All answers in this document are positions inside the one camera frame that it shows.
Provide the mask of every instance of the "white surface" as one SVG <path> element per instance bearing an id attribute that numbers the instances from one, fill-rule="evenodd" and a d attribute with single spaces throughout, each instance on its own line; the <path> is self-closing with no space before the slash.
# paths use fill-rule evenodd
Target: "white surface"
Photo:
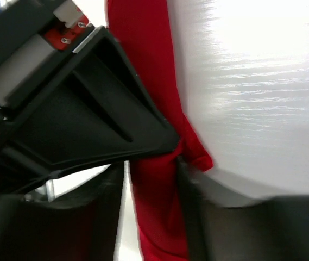
<path id="1" fill-rule="evenodd" d="M 134 210 L 133 194 L 129 180 L 129 168 L 126 164 L 124 178 L 124 194 L 122 200 L 123 213 L 118 228 L 118 261 L 141 261 L 141 251 L 138 243 L 138 230 Z"/>
<path id="2" fill-rule="evenodd" d="M 106 25 L 105 1 L 107 0 L 73 0 L 79 9 L 95 26 Z"/>
<path id="3" fill-rule="evenodd" d="M 169 1 L 188 117 L 215 180 L 309 193 L 309 0 Z"/>
<path id="4" fill-rule="evenodd" d="M 94 167 L 92 169 L 76 172 L 63 178 L 53 179 L 55 198 L 60 197 L 61 195 L 66 194 L 71 190 L 74 190 L 77 187 L 83 185 L 107 169 L 108 166 L 109 165 Z"/>

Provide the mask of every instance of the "red strap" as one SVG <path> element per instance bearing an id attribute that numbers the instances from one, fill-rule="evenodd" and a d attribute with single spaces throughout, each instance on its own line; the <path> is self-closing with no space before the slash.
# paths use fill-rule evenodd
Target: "red strap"
<path id="1" fill-rule="evenodd" d="M 188 260 L 175 158 L 183 154 L 203 171 L 212 160 L 182 111 L 166 0 L 109 0 L 108 20 L 151 98 L 182 137 L 171 154 L 130 162 L 144 260 Z"/>

